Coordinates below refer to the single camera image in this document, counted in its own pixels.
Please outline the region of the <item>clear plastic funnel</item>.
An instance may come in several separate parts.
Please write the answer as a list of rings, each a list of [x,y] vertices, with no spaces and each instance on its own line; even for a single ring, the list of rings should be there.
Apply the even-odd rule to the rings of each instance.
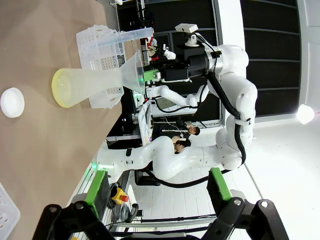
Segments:
[[[119,69],[124,87],[140,94],[145,92],[144,68],[139,51],[128,59]]]

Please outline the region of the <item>black box behind arm base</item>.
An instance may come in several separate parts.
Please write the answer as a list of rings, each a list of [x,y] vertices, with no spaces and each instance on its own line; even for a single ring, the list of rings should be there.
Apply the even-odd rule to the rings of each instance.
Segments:
[[[151,177],[144,169],[134,171],[134,181],[137,186],[160,186],[161,184]]]

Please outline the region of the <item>clear plastic graduated cylinder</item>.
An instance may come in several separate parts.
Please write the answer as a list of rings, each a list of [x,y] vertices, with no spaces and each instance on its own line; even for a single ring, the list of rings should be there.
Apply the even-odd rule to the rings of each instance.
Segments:
[[[99,40],[97,40],[97,46],[104,47],[132,40],[151,38],[153,36],[153,33],[154,30],[152,27],[141,28],[131,31],[108,33],[106,36],[102,36],[99,38]]]

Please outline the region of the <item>metal frame bar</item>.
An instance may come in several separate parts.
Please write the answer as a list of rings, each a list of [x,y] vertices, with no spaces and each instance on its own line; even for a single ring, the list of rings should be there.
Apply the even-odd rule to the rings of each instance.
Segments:
[[[183,221],[168,221],[168,222],[136,222],[136,223],[114,223],[115,227],[125,227],[125,228],[155,228],[155,227],[178,227],[187,225],[200,225],[209,224],[215,221],[214,218],[202,218],[193,220],[183,220]]]

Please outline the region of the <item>seated person with black hair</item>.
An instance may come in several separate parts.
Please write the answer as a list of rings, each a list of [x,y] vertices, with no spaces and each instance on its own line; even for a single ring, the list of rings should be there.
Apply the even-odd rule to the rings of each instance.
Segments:
[[[189,139],[177,140],[173,143],[173,146],[174,146],[174,153],[179,154],[182,152],[184,148],[191,146],[191,141]]]

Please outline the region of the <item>smiling seated person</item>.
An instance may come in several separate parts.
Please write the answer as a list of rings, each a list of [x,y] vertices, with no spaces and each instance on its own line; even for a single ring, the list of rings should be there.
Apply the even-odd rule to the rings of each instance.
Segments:
[[[189,138],[189,136],[191,135],[198,136],[201,132],[200,128],[197,126],[188,125],[186,128],[187,128],[187,133],[186,133],[187,138]]]

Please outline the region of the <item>white perforated plastic basket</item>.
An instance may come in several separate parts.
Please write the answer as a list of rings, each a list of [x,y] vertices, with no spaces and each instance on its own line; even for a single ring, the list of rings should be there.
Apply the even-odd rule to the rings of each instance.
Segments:
[[[119,68],[118,57],[124,54],[123,44],[117,40],[118,32],[104,25],[93,25],[76,34],[81,67],[98,71]],[[112,109],[119,103],[122,86],[101,90],[89,99],[93,109]]]
[[[0,240],[7,240],[20,217],[20,210],[0,183]]]

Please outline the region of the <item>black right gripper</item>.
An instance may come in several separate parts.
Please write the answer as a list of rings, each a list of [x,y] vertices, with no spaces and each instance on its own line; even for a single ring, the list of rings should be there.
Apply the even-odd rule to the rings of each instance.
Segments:
[[[176,59],[162,67],[143,72],[145,81],[164,79],[167,82],[182,81],[203,76],[208,70],[209,58],[204,46],[177,46]]]

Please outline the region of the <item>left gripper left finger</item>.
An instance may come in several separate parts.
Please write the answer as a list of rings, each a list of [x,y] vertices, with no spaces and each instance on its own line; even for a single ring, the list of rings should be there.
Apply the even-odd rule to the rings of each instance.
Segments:
[[[43,209],[32,240],[71,240],[74,233],[85,233],[88,240],[115,240],[102,223],[110,195],[108,172],[98,170],[84,200]]]

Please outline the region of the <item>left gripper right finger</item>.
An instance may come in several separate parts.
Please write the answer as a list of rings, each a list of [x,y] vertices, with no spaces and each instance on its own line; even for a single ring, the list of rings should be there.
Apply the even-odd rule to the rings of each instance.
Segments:
[[[289,240],[275,204],[269,199],[255,204],[232,196],[218,167],[208,172],[207,191],[216,214],[201,240],[230,240],[235,229],[244,229],[251,240]]]

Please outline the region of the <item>white round flask cap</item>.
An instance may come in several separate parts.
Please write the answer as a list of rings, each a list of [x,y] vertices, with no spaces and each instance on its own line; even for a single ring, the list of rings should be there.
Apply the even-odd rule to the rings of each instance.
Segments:
[[[0,97],[0,108],[8,118],[19,117],[25,108],[22,92],[16,87],[6,89]]]

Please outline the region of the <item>translucent plastic Erlenmeyer flask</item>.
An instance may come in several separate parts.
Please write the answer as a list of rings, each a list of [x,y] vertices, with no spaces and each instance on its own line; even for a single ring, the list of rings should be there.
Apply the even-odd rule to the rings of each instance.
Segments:
[[[61,68],[52,77],[51,89],[55,101],[63,108],[70,108],[98,92],[121,87],[122,83],[119,68]]]

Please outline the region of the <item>round ceiling light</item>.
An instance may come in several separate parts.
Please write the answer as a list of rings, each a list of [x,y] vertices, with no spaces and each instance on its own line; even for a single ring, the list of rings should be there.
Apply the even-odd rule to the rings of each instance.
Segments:
[[[314,117],[315,112],[310,106],[301,104],[298,107],[296,118],[301,124],[306,125],[310,123],[314,119]]]

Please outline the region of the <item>yellow emergency stop button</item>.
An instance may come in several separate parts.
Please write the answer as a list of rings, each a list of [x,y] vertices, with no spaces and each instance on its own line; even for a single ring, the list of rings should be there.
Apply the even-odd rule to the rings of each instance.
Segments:
[[[120,187],[116,187],[111,193],[111,200],[117,205],[121,205],[122,203],[127,203],[129,199],[130,199],[129,196]]]

